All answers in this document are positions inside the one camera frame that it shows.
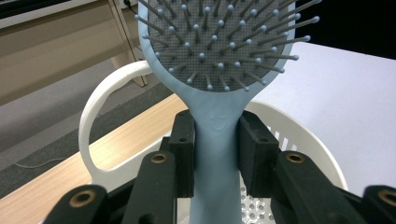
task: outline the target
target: light blue hairbrush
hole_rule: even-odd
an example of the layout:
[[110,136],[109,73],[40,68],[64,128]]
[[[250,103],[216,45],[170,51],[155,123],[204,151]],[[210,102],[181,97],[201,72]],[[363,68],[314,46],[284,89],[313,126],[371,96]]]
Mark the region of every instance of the light blue hairbrush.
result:
[[157,78],[195,119],[190,223],[241,223],[236,125],[248,102],[283,73],[298,27],[296,0],[139,0],[140,44]]

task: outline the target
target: white plastic basket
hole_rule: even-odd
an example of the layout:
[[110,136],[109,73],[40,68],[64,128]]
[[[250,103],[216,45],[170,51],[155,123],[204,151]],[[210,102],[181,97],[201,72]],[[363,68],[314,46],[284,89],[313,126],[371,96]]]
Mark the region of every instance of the white plastic basket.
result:
[[[89,135],[94,118],[111,92],[119,89],[132,78],[149,73],[150,69],[145,61],[128,64],[112,73],[95,89],[81,116],[78,134],[81,157],[92,176],[92,183],[105,187],[107,191],[116,189],[135,178],[144,156],[158,150],[162,139],[153,142],[151,146],[118,166],[110,170],[102,170],[94,165],[89,151]],[[250,102],[246,110],[256,114],[270,128],[273,135],[279,140],[279,147],[282,150],[303,152],[315,162],[335,186],[341,189],[347,189],[347,183],[340,167],[329,149],[298,121],[280,110],[260,102]],[[246,188],[241,181],[241,212],[243,223],[275,223],[269,205],[270,201],[268,199],[253,199],[248,197],[246,195]],[[177,223],[189,223],[189,211],[190,200],[179,199],[177,205]]]

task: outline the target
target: white handle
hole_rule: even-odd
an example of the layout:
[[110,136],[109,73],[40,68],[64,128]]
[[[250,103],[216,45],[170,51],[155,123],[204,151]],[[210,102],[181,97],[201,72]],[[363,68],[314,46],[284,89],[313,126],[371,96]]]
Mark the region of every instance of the white handle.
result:
[[79,151],[85,166],[92,176],[92,183],[102,185],[108,191],[131,180],[135,175],[134,172],[131,172],[131,169],[133,170],[136,166],[137,169],[135,170],[137,171],[140,164],[130,164],[129,167],[127,167],[125,164],[128,163],[128,161],[125,161],[111,170],[102,170],[96,167],[93,163],[89,148],[90,132],[93,121],[107,97],[113,91],[121,88],[134,77],[141,77],[150,73],[152,73],[152,71],[146,61],[130,63],[123,66],[106,77],[96,87],[82,112],[78,130]]

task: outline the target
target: white table surface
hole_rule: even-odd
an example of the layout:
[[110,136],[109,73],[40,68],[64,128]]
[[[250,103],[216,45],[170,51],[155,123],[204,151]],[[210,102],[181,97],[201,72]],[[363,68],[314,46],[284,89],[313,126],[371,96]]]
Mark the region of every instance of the white table surface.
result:
[[396,187],[396,61],[297,43],[259,100],[299,120],[331,151],[352,193]]

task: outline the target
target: hairbrush bristle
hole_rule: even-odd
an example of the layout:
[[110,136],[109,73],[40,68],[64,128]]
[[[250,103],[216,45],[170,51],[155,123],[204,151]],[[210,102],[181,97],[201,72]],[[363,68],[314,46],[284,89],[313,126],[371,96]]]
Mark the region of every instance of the hairbrush bristle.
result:
[[291,39],[288,31],[317,22],[295,23],[298,12],[320,1],[289,10],[296,0],[139,0],[148,19],[136,19],[148,26],[143,38],[178,80],[204,91],[248,91],[254,82],[265,85],[270,71],[285,71],[278,60],[298,60],[282,55],[283,48],[310,37]]

